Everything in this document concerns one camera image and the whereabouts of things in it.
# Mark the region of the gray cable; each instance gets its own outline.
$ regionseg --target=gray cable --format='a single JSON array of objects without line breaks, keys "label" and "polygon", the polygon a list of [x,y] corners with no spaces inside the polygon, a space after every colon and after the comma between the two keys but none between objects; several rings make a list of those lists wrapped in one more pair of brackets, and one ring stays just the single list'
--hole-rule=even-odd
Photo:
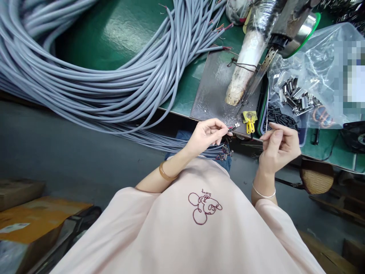
[{"label": "gray cable", "polygon": [[[42,104],[83,127],[177,152],[186,141],[145,131],[171,110],[183,71],[212,43],[226,0],[174,0],[173,11],[145,47],[116,70],[78,67],[53,56],[55,39],[97,0],[3,0],[0,3],[0,88]],[[170,103],[155,122],[157,108]],[[203,155],[215,158],[221,147]]]}]

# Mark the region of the gray floor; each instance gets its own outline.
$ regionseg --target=gray floor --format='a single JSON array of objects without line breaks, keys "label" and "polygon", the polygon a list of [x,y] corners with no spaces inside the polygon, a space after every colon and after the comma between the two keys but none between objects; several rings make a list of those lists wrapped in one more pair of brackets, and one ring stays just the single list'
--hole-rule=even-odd
[{"label": "gray floor", "polygon": [[[235,153],[231,179],[250,197],[258,152]],[[46,194],[92,202],[105,208],[114,193],[135,186],[163,161],[164,153],[91,131],[53,113],[0,101],[0,178],[30,178],[47,183]],[[285,168],[277,177],[300,182]],[[298,229],[341,253],[344,238],[364,242],[365,231],[322,211],[308,194],[276,183],[279,206]]]}]

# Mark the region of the green workbench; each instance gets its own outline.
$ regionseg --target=green workbench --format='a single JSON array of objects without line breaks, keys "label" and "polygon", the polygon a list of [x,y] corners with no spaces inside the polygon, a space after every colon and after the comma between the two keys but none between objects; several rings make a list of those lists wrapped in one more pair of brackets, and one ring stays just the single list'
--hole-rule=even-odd
[{"label": "green workbench", "polygon": [[[173,9],[170,0],[100,0],[59,37],[57,56],[89,69],[120,67],[142,49],[166,17],[165,9],[159,3]],[[222,23],[229,25],[225,16],[219,22]],[[321,21],[320,27],[330,24],[327,18]],[[233,52],[239,53],[244,38],[241,27],[228,29],[221,38],[216,41],[217,45],[230,46]],[[200,56],[185,69],[171,112],[190,117],[206,56]],[[337,130],[321,130],[319,145],[314,146],[311,144],[314,130],[309,129],[302,153],[316,159],[326,158],[337,134]],[[337,138],[327,162],[349,170],[365,171],[365,156],[349,152],[341,137]]]}]

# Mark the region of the pink shirt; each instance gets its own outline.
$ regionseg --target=pink shirt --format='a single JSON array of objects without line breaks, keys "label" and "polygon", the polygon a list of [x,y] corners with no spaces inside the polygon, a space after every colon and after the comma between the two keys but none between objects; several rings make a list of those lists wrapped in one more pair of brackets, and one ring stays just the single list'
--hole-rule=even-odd
[{"label": "pink shirt", "polygon": [[212,160],[162,194],[118,191],[56,273],[324,273],[281,208],[256,207]]}]

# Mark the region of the mouse embroidery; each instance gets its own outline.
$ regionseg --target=mouse embroidery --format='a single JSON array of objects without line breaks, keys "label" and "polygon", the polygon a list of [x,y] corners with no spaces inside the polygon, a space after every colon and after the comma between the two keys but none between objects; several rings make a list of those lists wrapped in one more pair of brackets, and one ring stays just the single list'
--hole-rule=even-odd
[{"label": "mouse embroidery", "polygon": [[196,207],[193,219],[197,225],[205,224],[208,215],[213,215],[217,209],[222,210],[222,206],[208,195],[199,197],[196,193],[190,193],[189,202]]}]

